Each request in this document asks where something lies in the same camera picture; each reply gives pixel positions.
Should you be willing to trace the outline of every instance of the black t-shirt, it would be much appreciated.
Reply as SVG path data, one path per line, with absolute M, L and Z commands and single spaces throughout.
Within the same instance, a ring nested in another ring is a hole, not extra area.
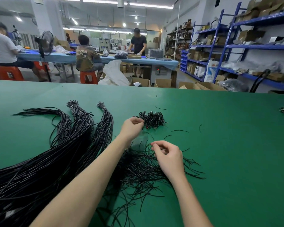
M 134 44 L 134 54 L 140 53 L 143 49 L 143 44 L 146 44 L 146 37 L 143 35 L 140 35 L 139 38 L 132 37 L 131 44 Z

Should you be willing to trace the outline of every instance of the window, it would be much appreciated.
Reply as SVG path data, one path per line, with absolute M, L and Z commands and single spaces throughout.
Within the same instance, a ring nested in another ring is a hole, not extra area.
M 216 8 L 217 6 L 219 6 L 219 4 L 220 4 L 220 0 L 216 0 L 215 8 Z

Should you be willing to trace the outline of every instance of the man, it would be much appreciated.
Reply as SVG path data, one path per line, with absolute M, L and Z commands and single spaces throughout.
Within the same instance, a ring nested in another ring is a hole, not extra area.
M 42 78 L 38 68 L 32 61 L 22 61 L 17 59 L 18 50 L 14 43 L 7 36 L 7 27 L 0 22 L 0 66 L 14 66 L 29 68 L 38 77 L 40 82 L 47 79 Z
M 134 45 L 134 54 L 138 54 L 141 56 L 145 56 L 145 49 L 146 49 L 146 37 L 140 34 L 140 29 L 135 28 L 133 30 L 134 36 L 131 39 L 130 46 L 129 46 L 129 51 Z M 143 69 L 140 70 L 140 75 L 139 78 L 142 78 L 142 73 Z M 131 77 L 137 77 L 137 67 L 135 67 L 135 74 L 132 75 Z
M 124 150 L 140 134 L 143 126 L 144 120 L 140 118 L 125 120 L 114 141 L 60 191 L 30 227 L 87 227 Z M 167 141 L 154 141 L 151 145 L 159 166 L 177 195 L 184 226 L 213 227 L 186 178 L 180 149 Z
M 98 71 L 97 80 L 100 81 L 100 77 L 103 73 L 103 64 L 99 54 L 89 46 L 89 38 L 85 35 L 78 37 L 80 46 L 76 49 L 76 66 L 77 70 L 83 72 Z

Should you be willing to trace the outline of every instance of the standing fan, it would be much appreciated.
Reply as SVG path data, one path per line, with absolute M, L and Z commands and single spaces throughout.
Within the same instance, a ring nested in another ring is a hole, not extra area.
M 35 42 L 38 43 L 40 55 L 44 60 L 44 53 L 46 53 L 46 55 L 48 56 L 53 51 L 53 34 L 50 31 L 44 31 L 41 38 L 35 37 Z M 48 81 L 51 82 L 47 65 L 45 65 L 44 67 Z

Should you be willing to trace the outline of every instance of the floor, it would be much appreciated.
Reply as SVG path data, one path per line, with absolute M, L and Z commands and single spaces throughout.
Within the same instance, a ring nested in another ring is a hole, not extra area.
M 26 81 L 38 81 L 38 78 L 33 74 L 33 72 L 30 69 L 25 69 L 25 68 L 19 68 L 19 70 L 22 72 L 23 78 Z M 71 68 L 69 65 L 65 65 L 65 70 L 66 70 L 66 77 L 67 80 L 65 78 L 65 75 L 63 73 L 62 70 L 59 70 L 59 68 L 54 68 L 53 70 L 50 70 L 50 78 L 52 80 L 52 82 L 55 83 L 80 83 L 80 72 L 78 70 L 76 70 L 74 68 L 74 73 L 75 73 L 75 78 L 72 77 L 71 74 Z M 179 86 L 179 82 L 183 81 L 183 82 L 196 82 L 197 80 L 194 79 L 193 77 L 181 72 L 178 68 L 176 69 L 177 71 L 177 88 Z M 41 71 L 41 75 L 42 77 L 46 78 L 46 73 Z M 125 77 L 129 80 L 129 82 L 131 81 L 131 75 L 133 75 L 133 73 L 125 73 L 124 74 Z

